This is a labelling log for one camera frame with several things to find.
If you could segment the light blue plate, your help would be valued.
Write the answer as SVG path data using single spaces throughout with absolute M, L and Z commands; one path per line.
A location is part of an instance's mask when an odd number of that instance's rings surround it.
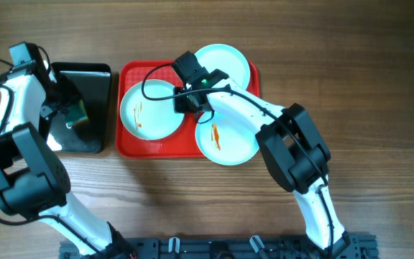
M 226 44 L 211 44 L 195 53 L 198 62 L 212 72 L 225 72 L 242 89 L 248 88 L 251 72 L 247 59 L 235 47 Z
M 125 129 L 142 140 L 160 140 L 174 133 L 184 120 L 176 113 L 172 99 L 152 101 L 142 95 L 142 83 L 132 86 L 124 95 L 119 117 Z
M 239 165 L 258 152 L 255 136 L 235 119 L 217 112 L 199 116 L 195 141 L 206 158 L 220 165 Z

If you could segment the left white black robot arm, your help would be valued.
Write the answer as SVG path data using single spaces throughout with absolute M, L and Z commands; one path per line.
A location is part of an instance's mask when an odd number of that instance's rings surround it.
M 0 82 L 0 210 L 44 222 L 87 258 L 135 258 L 136 250 L 110 223 L 92 214 L 71 192 L 68 173 L 47 145 L 43 107 L 52 93 L 56 112 L 71 97 L 43 61 L 20 61 Z M 0 218 L 0 224 L 13 222 Z

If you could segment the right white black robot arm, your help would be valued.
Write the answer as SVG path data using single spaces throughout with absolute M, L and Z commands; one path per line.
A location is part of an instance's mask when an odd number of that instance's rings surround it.
M 345 234 L 328 190 L 331 154 L 313 120 L 299 104 L 271 104 L 237 86 L 220 70 L 176 71 L 183 89 L 176 93 L 188 112 L 215 112 L 250 130 L 274 181 L 294 195 L 308 239 L 336 258 Z

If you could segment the green yellow scrub sponge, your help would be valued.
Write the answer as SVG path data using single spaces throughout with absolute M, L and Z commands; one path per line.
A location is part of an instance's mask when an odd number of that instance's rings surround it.
M 67 128 L 76 126 L 77 124 L 86 122 L 88 115 L 83 100 L 68 107 L 68 113 L 65 114 L 65 123 Z

